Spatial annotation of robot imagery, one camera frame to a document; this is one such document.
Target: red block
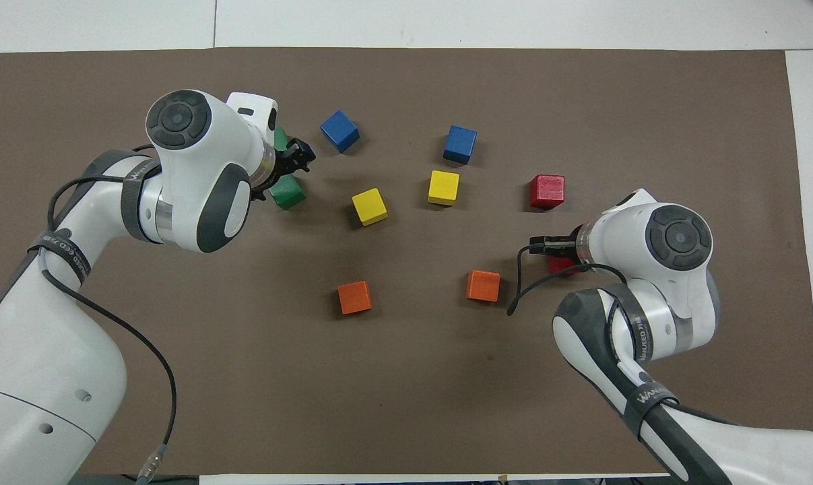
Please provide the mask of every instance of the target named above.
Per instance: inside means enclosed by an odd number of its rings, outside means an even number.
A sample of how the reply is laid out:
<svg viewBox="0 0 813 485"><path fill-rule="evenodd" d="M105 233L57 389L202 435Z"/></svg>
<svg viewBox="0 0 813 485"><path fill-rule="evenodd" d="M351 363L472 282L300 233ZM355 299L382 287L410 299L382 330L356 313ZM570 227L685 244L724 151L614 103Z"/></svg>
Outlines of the red block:
<svg viewBox="0 0 813 485"><path fill-rule="evenodd" d="M550 273L559 273L561 270L564 270L566 267L577 266L579 261L573 260L571 258L566 257L554 257L553 255L548 255ZM582 273L582 269L578 269L576 271L570 272L570 274L574 273Z"/></svg>
<svg viewBox="0 0 813 485"><path fill-rule="evenodd" d="M535 175L529 184L529 205L552 209L562 202L565 202L565 177Z"/></svg>

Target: blue block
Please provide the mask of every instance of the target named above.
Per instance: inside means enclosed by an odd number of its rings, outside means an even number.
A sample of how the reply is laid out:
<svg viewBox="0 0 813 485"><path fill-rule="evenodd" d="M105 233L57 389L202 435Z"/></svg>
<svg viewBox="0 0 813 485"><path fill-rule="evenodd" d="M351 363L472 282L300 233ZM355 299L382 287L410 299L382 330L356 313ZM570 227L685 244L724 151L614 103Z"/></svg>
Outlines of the blue block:
<svg viewBox="0 0 813 485"><path fill-rule="evenodd" d="M475 146L475 138L477 137L477 131L455 124L451 125L449 140L446 141L443 158L463 165L469 163L471 149Z"/></svg>
<svg viewBox="0 0 813 485"><path fill-rule="evenodd" d="M335 111L319 128L341 153L358 141L358 127L341 110Z"/></svg>

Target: black strap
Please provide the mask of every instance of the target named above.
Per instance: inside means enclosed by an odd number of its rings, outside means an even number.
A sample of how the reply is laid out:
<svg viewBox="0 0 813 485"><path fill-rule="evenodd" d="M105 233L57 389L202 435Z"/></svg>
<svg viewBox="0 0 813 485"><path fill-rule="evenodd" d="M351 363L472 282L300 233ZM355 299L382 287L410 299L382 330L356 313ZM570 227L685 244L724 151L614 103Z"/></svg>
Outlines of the black strap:
<svg viewBox="0 0 813 485"><path fill-rule="evenodd" d="M675 394L669 392L667 387L661 383L645 383L628 396L628 403L624 407L624 420L625 426L628 427L631 433L634 433L637 440L640 439L640 426L646 418L646 414L651 411L656 405L661 404L662 400L672 399L678 403L678 398Z"/></svg>
<svg viewBox="0 0 813 485"><path fill-rule="evenodd" d="M74 241L68 239L68 236L71 236L71 233L67 229L60 229L57 232L45 230L43 233L40 233L40 236L36 237L36 240L32 242L32 246L27 249L27 252L44 248L47 251L59 255L59 257L65 260L68 266L74 270L74 273L77 274L77 279L80 280L80 284L82 285L86 277L89 276L89 273L92 272L92 265L89 264L89 260L83 255L80 248L74 244Z"/></svg>
<svg viewBox="0 0 813 485"><path fill-rule="evenodd" d="M156 245L158 242L149 239L142 230L142 224L139 223L139 199L142 197L142 184L145 179L157 174L160 174L160 160L151 158L139 163L122 183L122 199L119 204L122 223L125 224L128 233L132 237L147 240Z"/></svg>
<svg viewBox="0 0 813 485"><path fill-rule="evenodd" d="M652 360L652 353L655 352L655 344L652 338L652 327L643 306L640 305L637 296L630 291L627 285L613 283L604 286L602 290L611 294L619 304L621 304L622 314L628 322L630 337L634 341L634 359L644 365Z"/></svg>

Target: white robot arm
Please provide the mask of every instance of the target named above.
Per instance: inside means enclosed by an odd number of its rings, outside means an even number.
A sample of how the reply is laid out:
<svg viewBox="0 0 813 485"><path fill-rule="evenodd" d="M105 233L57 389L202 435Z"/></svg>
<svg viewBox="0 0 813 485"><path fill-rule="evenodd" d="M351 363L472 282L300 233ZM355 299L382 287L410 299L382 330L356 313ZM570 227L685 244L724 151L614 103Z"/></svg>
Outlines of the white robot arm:
<svg viewBox="0 0 813 485"><path fill-rule="evenodd" d="M67 184L76 190L0 297L0 483L67 483L123 398L122 355L69 297L107 243L129 235L212 252L230 242L250 201L314 158L300 140L274 150L276 116L263 96L172 92L145 119L160 160L107 151ZM154 475L171 428L138 482Z"/></svg>
<svg viewBox="0 0 813 485"><path fill-rule="evenodd" d="M813 432L736 426L678 405L642 365L699 347L717 328L698 214L638 190L570 236L585 264L627 279L569 294L553 318L563 356L681 483L813 483Z"/></svg>

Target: cube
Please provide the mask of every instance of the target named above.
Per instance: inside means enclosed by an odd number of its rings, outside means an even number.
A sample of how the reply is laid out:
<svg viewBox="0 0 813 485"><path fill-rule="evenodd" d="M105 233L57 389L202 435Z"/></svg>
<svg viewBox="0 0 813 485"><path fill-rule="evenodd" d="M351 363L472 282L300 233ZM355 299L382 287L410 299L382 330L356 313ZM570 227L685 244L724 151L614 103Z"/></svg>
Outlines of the cube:
<svg viewBox="0 0 813 485"><path fill-rule="evenodd" d="M441 170L430 172L430 190L427 193L427 202L455 205L458 185L459 174Z"/></svg>
<svg viewBox="0 0 813 485"><path fill-rule="evenodd" d="M271 194L274 203L284 211L296 205L296 203L307 199L307 196L304 195L304 191L301 190L301 185L298 184L296 178L291 174L281 176L278 181L268 189L268 193Z"/></svg>
<svg viewBox="0 0 813 485"><path fill-rule="evenodd" d="M274 129L274 150L279 152L286 150L286 144L289 140L290 139L286 136L286 132L280 128L280 126Z"/></svg>
<svg viewBox="0 0 813 485"><path fill-rule="evenodd" d="M581 264L581 262L569 257L555 257L554 255L548 255L547 258L550 273L559 273L561 270L564 270L567 267L577 266L578 264ZM570 272L569 274L582 272L583 272L582 269L578 269L576 271Z"/></svg>
<svg viewBox="0 0 813 485"><path fill-rule="evenodd" d="M340 153L347 151L359 138L358 127L341 110L335 111L319 128Z"/></svg>
<svg viewBox="0 0 813 485"><path fill-rule="evenodd" d="M373 307L367 282L354 282L338 286L337 295L341 299L341 311L344 315L370 310Z"/></svg>
<svg viewBox="0 0 813 485"><path fill-rule="evenodd" d="M469 300L494 302L499 300L499 282L502 276L499 273L474 269L469 272L469 280L465 286L465 295Z"/></svg>
<svg viewBox="0 0 813 485"><path fill-rule="evenodd" d="M373 187L369 191L363 191L358 195L353 196L353 205L355 212L358 213L358 218L361 225L370 225L378 223L382 219L388 217L388 211L385 209L385 203L382 202L382 195L379 189Z"/></svg>
<svg viewBox="0 0 813 485"><path fill-rule="evenodd" d="M529 182L529 205L552 209L565 202L565 177L561 175L535 175Z"/></svg>
<svg viewBox="0 0 813 485"><path fill-rule="evenodd" d="M475 138L478 137L478 132L457 126L451 125L449 129L449 138L445 142L445 151L443 151L443 158L451 160L452 162L462 163L463 165L469 163L471 157L471 150L475 146Z"/></svg>

